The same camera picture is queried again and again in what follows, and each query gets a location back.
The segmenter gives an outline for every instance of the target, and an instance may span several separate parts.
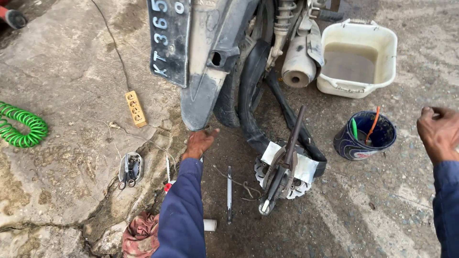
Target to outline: green tool handle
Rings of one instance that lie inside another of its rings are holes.
[[[354,134],[354,138],[358,140],[357,138],[357,123],[355,123],[355,119],[351,119],[351,127],[352,127],[352,133]]]

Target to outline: muffler tip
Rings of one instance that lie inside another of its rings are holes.
[[[313,78],[300,71],[286,71],[282,75],[282,79],[285,84],[292,88],[306,87],[313,80]]]

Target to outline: brake disc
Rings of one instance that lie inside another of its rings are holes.
[[[261,157],[262,156],[258,156],[255,159],[255,178],[257,179],[260,186],[263,188],[265,175],[268,171],[269,165],[261,161]],[[287,199],[295,199],[296,197],[303,196],[304,194],[306,194],[307,191],[309,191],[309,189],[311,189],[311,184],[307,184],[304,181],[295,179],[294,183],[291,186],[291,189],[289,189]]]

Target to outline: rear shock absorber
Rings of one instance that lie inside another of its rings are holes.
[[[279,2],[279,15],[276,16],[277,22],[274,23],[274,34],[276,35],[276,39],[268,57],[266,69],[274,66],[276,58],[283,54],[282,46],[284,45],[285,38],[289,32],[288,30],[291,25],[290,19],[293,18],[292,10],[297,7],[294,0],[279,0]]]
[[[288,27],[290,26],[290,19],[293,18],[292,10],[297,5],[293,2],[294,0],[279,0],[280,6],[278,8],[279,15],[276,16],[277,22],[274,23],[274,31],[288,33]]]

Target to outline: mudguard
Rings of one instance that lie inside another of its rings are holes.
[[[226,75],[240,55],[239,41],[259,0],[193,0],[189,39],[188,87],[180,91],[182,119],[203,129]]]

